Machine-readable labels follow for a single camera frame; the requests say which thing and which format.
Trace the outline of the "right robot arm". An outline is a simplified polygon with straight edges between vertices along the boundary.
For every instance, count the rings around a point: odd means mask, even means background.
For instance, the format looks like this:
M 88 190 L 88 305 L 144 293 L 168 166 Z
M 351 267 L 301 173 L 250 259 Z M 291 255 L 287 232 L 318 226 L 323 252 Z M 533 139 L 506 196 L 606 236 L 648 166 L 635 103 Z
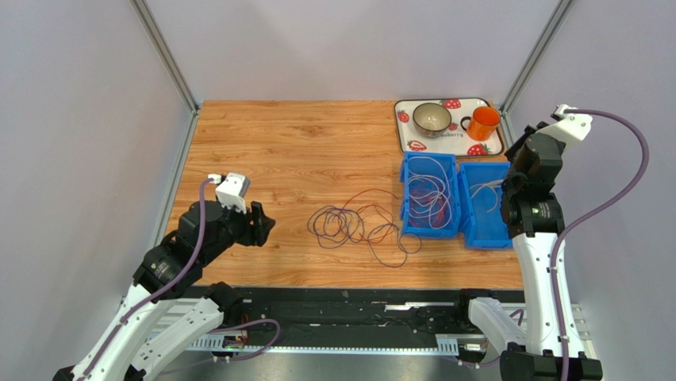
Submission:
M 552 189 L 563 153 L 582 142 L 590 123 L 559 121 L 528 127 L 506 156 L 501 217 L 517 253 L 527 325 L 521 328 L 486 294 L 470 298 L 467 319 L 499 352 L 503 380 L 601 380 L 599 360 L 579 335 L 565 274 L 565 222 Z

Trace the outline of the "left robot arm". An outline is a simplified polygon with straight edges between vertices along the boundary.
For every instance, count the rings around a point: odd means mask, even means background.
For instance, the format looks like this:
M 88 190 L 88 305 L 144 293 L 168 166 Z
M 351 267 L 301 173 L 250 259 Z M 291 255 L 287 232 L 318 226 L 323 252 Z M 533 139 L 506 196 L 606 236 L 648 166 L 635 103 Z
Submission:
M 275 219 L 259 202 L 244 212 L 217 201 L 193 203 L 177 229 L 149 250 L 133 275 L 122 306 L 98 343 L 55 380 L 152 380 L 198 338 L 219 329 L 244 331 L 244 297 L 227 283 L 209 286 L 187 313 L 157 336 L 159 320 L 202 278 L 203 270 L 234 244 L 261 247 Z

